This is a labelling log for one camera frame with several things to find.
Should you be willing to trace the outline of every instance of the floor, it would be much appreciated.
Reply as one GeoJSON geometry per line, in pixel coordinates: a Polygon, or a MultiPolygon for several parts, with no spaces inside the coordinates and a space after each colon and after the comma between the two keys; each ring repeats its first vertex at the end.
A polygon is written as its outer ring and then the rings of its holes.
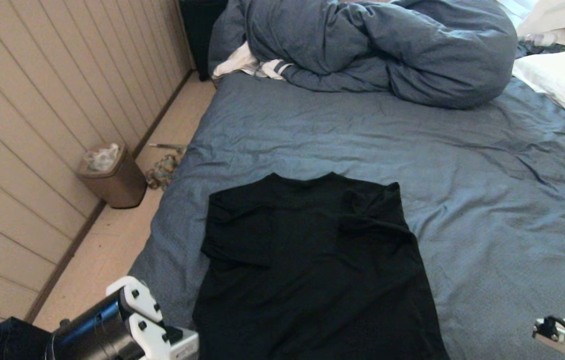
{"type": "MultiPolygon", "coordinates": [[[[188,144],[215,92],[211,81],[200,82],[194,72],[148,143],[188,144]]],[[[169,153],[174,151],[146,146],[136,162],[147,171],[169,153]]],[[[33,325],[47,331],[56,330],[62,319],[74,319],[98,303],[105,297],[105,288],[109,284],[127,275],[150,235],[150,221],[162,194],[160,189],[147,189],[145,198],[134,209],[104,208],[33,325]]]]}

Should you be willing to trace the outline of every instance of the mattress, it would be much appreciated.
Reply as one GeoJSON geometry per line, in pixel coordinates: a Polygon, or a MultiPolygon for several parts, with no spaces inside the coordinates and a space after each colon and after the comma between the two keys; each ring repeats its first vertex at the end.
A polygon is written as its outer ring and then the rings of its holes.
{"type": "Polygon", "coordinates": [[[130,274],[191,326],[209,195],[277,173],[399,182],[452,359],[562,359],[532,339],[565,317],[565,110],[512,78],[472,109],[225,77],[130,274]]]}

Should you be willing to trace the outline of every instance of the t-shirt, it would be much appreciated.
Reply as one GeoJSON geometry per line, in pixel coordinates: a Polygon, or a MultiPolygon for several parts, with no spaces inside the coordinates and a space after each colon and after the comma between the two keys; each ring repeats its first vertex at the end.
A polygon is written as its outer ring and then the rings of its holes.
{"type": "Polygon", "coordinates": [[[447,360],[399,184],[276,173],[209,197],[203,360],[447,360]]]}

